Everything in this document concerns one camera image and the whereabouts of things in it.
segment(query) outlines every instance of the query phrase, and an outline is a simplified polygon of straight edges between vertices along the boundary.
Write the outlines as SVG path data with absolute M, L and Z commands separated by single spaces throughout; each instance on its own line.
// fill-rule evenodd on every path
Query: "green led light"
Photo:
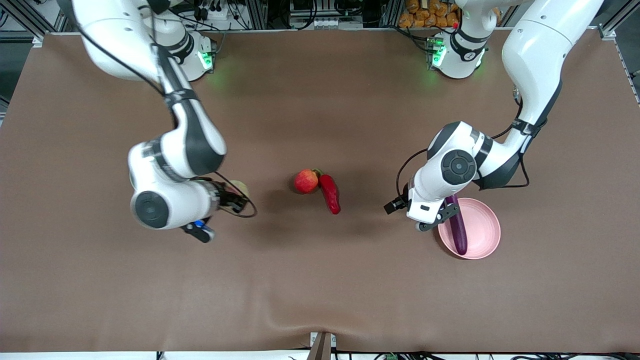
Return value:
M 442 60 L 444 59 L 444 56 L 447 54 L 447 47 L 446 46 L 442 46 L 438 52 L 433 56 L 433 66 L 440 66 L 442 65 Z
M 209 69 L 211 67 L 211 55 L 209 53 L 201 53 L 198 52 L 198 57 L 200 58 L 200 62 L 202 62 L 202 66 L 205 69 Z

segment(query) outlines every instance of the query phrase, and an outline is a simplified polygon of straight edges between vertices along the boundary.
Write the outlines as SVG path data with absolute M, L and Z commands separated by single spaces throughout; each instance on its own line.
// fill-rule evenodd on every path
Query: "brown fabric surface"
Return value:
M 597 31 L 566 60 L 531 186 L 461 194 L 499 217 L 494 254 L 456 259 L 383 211 L 444 124 L 509 125 L 507 34 L 461 81 L 391 31 L 229 35 L 194 89 L 259 215 L 216 214 L 210 244 L 129 212 L 127 152 L 171 127 L 162 99 L 47 36 L 0 129 L 0 350 L 298 348 L 326 330 L 343 350 L 640 351 L 640 110 Z M 310 167 L 334 176 L 339 215 L 290 191 Z

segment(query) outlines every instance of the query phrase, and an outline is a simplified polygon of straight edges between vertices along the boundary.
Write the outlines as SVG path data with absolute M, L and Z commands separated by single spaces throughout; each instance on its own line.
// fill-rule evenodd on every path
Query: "red apple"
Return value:
M 293 181 L 297 191 L 301 193 L 310 193 L 318 186 L 318 175 L 311 169 L 305 169 L 296 175 Z

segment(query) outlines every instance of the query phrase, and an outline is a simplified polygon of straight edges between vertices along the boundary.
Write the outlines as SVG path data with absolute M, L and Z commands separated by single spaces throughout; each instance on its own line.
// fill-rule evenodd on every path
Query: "black band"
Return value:
M 489 38 L 491 37 L 491 35 L 487 36 L 487 37 L 483 37 L 483 38 L 474 38 L 473 36 L 467 34 L 466 32 L 462 31 L 461 28 L 458 28 L 458 30 L 455 32 L 455 34 L 460 35 L 461 38 L 465 39 L 468 42 L 474 42 L 476 44 L 480 44 L 483 43 L 487 40 L 489 40 Z
M 177 53 L 171 53 L 172 56 L 178 58 L 180 61 L 178 61 L 178 64 L 182 65 L 182 63 L 184 63 L 184 59 L 187 58 L 187 56 L 189 56 L 189 54 L 191 54 L 191 52 L 193 51 L 193 37 L 191 36 L 191 34 L 187 33 L 187 46 L 184 47 L 184 49 L 178 51 Z
M 482 143 L 482 146 L 480 147 L 480 151 L 478 151 L 478 153 L 476 154 L 476 156 L 474 158 L 474 159 L 476 159 L 476 166 L 477 166 L 478 169 L 480 169 L 480 167 L 482 166 L 482 164 L 486 160 L 486 157 L 489 156 L 489 152 L 491 151 L 492 147 L 493 147 L 493 139 L 490 138 L 489 136 L 485 136 L 484 137 L 484 142 Z
M 160 169 L 162 169 L 164 174 L 167 175 L 171 180 L 175 181 L 176 183 L 181 183 L 185 180 L 188 180 L 176 174 L 173 168 L 166 162 L 166 159 L 162 154 L 162 147 L 160 146 L 160 138 L 161 136 L 147 142 L 145 149 L 143 150 L 143 156 L 144 157 L 153 156 L 153 158 L 156 160 L 156 163 L 158 164 L 158 166 L 160 166 Z
M 185 31 L 184 32 L 184 36 L 182 37 L 182 39 L 180 41 L 178 41 L 178 44 L 171 45 L 171 46 L 165 46 L 164 48 L 169 50 L 169 51 L 176 51 L 176 50 L 180 49 L 181 47 L 183 47 L 184 44 L 187 43 L 187 41 L 189 41 L 189 33 L 187 31 Z
M 531 136 L 532 138 L 535 138 L 538 135 L 538 133 L 540 132 L 540 129 L 542 129 L 542 126 L 531 125 L 528 122 L 524 122 L 524 121 L 516 118 L 511 123 L 511 128 L 519 130 L 520 134 L 523 134 L 525 136 Z
M 474 61 L 475 58 L 477 58 L 478 55 L 480 55 L 480 53 L 484 50 L 484 47 L 479 47 L 479 48 L 477 48 L 475 50 L 468 49 L 468 48 L 460 45 L 460 43 L 456 40 L 455 36 L 451 37 L 451 48 L 458 55 L 460 55 L 460 59 L 462 61 L 466 61 L 466 62 Z
M 164 96 L 164 103 L 170 109 L 173 105 L 176 105 L 178 102 L 189 100 L 189 99 L 199 101 L 198 96 L 196 95 L 196 92 L 193 91 L 192 89 L 180 89 L 174 92 L 170 92 L 169 94 L 166 94 Z

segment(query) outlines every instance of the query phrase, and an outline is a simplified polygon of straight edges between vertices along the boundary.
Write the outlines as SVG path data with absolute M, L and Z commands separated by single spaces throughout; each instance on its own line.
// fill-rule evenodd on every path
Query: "black strap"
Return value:
M 169 107 L 169 109 L 176 105 L 178 102 L 184 100 L 199 100 L 195 91 L 192 89 L 180 89 L 174 92 L 170 92 L 164 96 L 164 103 Z
M 164 174 L 167 175 L 169 179 L 175 181 L 176 183 L 181 183 L 187 180 L 184 177 L 176 174 L 176 172 L 173 170 L 171 165 L 169 165 L 166 162 L 166 159 L 164 158 L 164 155 L 162 153 L 162 147 L 160 144 L 161 138 L 162 136 L 147 142 L 147 145 L 143 150 L 143 155 L 145 157 L 152 156 L 156 160 L 156 163 L 158 164 L 158 166 L 160 166 L 160 169 L 164 172 Z
M 478 55 L 484 50 L 484 46 L 481 46 L 475 50 L 466 48 L 456 40 L 455 36 L 451 37 L 451 48 L 458 55 L 460 55 L 460 59 L 465 62 L 474 61 Z
M 193 51 L 194 44 L 195 42 L 193 40 L 193 37 L 191 36 L 191 34 L 187 32 L 187 45 L 184 47 L 184 49 L 178 51 L 177 53 L 171 54 L 173 57 L 178 58 L 178 60 L 180 60 L 178 61 L 178 64 L 182 65 L 182 63 L 184 63 L 184 59 L 186 59 L 187 56 L 189 56 L 189 54 L 191 54 L 191 52 Z
M 542 127 L 546 123 L 547 123 L 547 121 L 545 120 L 545 121 L 542 122 L 542 124 L 540 126 L 535 126 L 535 125 L 531 125 L 528 122 L 524 122 L 524 121 L 516 118 L 511 123 L 511 128 L 519 130 L 520 134 L 523 134 L 525 136 L 531 136 L 531 138 L 535 138 L 538 135 L 538 133 L 540 132 L 540 129 L 542 129 Z
M 483 43 L 483 42 L 489 40 L 489 38 L 491 37 L 491 35 L 489 35 L 489 36 L 483 37 L 483 38 L 474 38 L 473 36 L 471 36 L 471 35 L 467 34 L 466 32 L 462 31 L 462 29 L 460 27 L 458 27 L 458 30 L 455 32 L 455 34 L 460 35 L 461 38 L 465 39 L 468 42 L 474 42 L 476 44 Z

